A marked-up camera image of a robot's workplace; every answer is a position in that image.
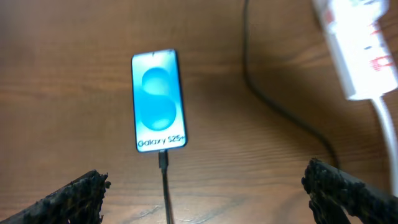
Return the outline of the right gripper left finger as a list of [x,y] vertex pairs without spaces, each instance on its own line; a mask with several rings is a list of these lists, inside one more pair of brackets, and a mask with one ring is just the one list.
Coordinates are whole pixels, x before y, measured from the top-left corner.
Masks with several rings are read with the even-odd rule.
[[107,174],[91,170],[1,224],[100,224]]

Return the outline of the blue screen Galaxy smartphone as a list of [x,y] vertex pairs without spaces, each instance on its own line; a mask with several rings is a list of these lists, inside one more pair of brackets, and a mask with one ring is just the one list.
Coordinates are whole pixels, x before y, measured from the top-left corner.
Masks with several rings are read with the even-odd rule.
[[131,74],[136,149],[184,147],[188,138],[177,51],[134,55]]

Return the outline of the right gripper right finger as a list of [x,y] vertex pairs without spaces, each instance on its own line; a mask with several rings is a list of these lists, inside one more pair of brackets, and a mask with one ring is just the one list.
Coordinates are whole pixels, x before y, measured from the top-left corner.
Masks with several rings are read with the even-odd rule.
[[350,224],[348,215],[366,224],[397,224],[397,197],[321,160],[309,161],[302,185],[317,224]]

